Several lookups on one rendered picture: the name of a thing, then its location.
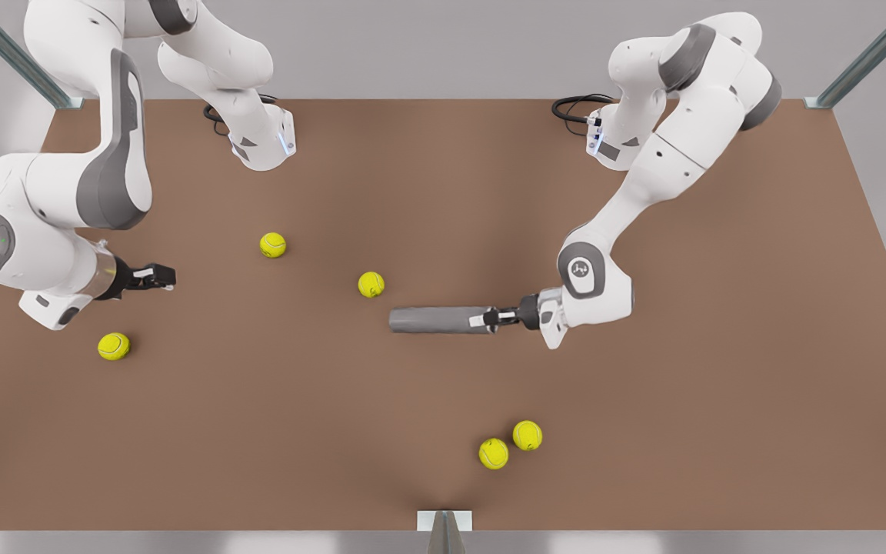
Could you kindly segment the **grey tennis tube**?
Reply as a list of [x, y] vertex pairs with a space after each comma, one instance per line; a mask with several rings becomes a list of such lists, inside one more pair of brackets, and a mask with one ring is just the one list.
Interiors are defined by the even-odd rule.
[[394, 333], [471, 334], [468, 316], [475, 306], [400, 306], [389, 315]]

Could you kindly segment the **silver frame post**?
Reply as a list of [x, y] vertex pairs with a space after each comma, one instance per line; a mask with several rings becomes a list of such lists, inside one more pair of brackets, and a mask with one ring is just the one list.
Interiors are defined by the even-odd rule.
[[83, 98], [70, 97], [66, 94], [60, 85], [1, 27], [0, 57], [56, 110], [79, 109], [83, 106]]
[[861, 84], [884, 59], [886, 59], [886, 27], [830, 85], [827, 85], [823, 92], [816, 97], [804, 97], [803, 105], [807, 109], [814, 110], [836, 108], [836, 105]]
[[472, 511], [417, 511], [416, 530], [430, 532], [428, 554], [465, 554], [461, 533], [472, 531]]

